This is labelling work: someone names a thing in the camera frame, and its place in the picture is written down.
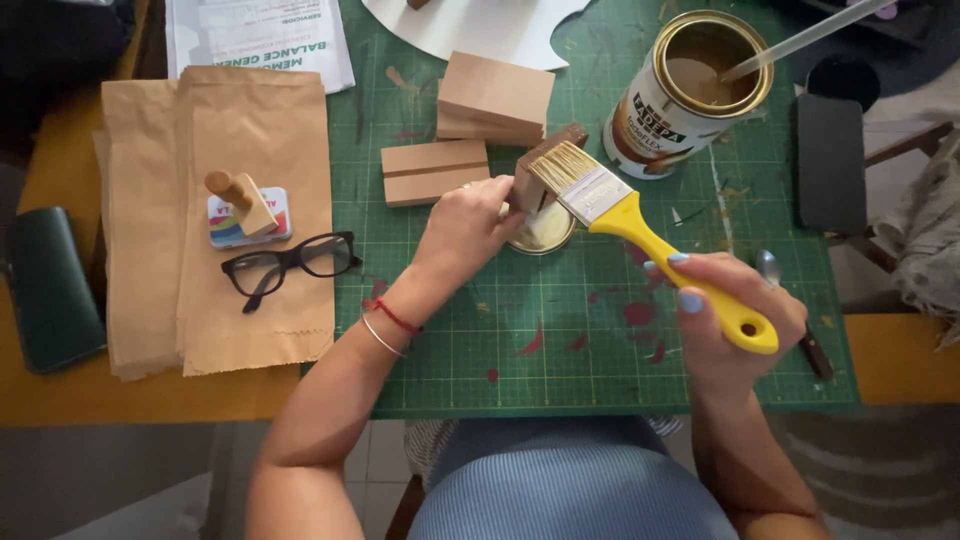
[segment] eyeglasses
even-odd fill
[[[286,251],[255,251],[220,265],[240,294],[250,298],[244,313],[253,313],[264,296],[283,285],[287,270],[299,266],[314,278],[332,278],[363,263],[353,254],[353,232],[327,233],[303,240]]]

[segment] blue nail polish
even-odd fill
[[[687,313],[699,313],[704,308],[704,301],[695,294],[680,293],[680,309]]]

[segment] wooden table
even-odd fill
[[[137,33],[115,78],[129,79],[148,0],[138,1]],[[99,88],[85,88],[44,118],[18,211],[61,206],[90,267],[100,219],[100,174],[91,133],[102,129]],[[917,314],[845,316],[863,402],[960,402],[960,347],[934,353],[938,321]],[[298,365],[186,379],[178,371],[121,383],[107,353],[65,372],[27,372],[10,292],[0,286],[0,426],[225,422],[277,414],[300,380]]]

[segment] woman's left hand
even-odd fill
[[[456,292],[523,225],[521,212],[499,215],[513,185],[514,177],[498,176],[441,197],[430,212],[410,269],[446,296]]]

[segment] green wallet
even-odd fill
[[[60,207],[24,212],[9,231],[7,284],[27,369],[53,373],[107,346],[107,330]]]

